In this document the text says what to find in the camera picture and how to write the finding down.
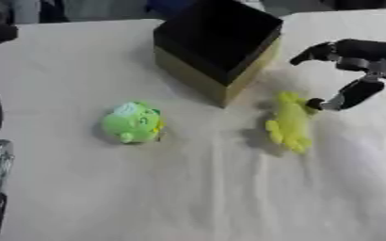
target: plush animal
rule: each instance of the plush animal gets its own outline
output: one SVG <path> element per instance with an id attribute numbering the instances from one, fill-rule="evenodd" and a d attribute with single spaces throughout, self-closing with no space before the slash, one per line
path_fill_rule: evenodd
<path id="1" fill-rule="evenodd" d="M 102 127 L 107 134 L 128 144 L 159 139 L 164 123 L 159 110 L 141 102 L 130 102 L 104 117 Z"/>

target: table surface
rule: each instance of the table surface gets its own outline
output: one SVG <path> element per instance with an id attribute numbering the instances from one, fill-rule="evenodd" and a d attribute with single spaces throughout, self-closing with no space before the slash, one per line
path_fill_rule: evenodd
<path id="1" fill-rule="evenodd" d="M 159 21 L 27 25 L 0 47 L 0 137 L 15 143 L 1 241 L 386 240 L 386 89 L 312 123 L 303 156 L 267 140 L 280 90 L 332 96 L 356 72 L 287 60 L 326 40 L 386 40 L 386 10 L 285 18 L 281 51 L 226 109 L 153 63 Z M 98 120 L 146 101 L 169 125 L 123 146 Z"/>

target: toy eye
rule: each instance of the toy eye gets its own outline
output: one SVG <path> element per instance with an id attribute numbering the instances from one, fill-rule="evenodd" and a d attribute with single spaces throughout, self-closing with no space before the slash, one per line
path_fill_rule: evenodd
<path id="1" fill-rule="evenodd" d="M 138 120 L 138 122 L 140 123 L 140 124 L 148 124 L 148 119 L 146 119 L 146 118 L 140 118 L 140 120 Z"/>

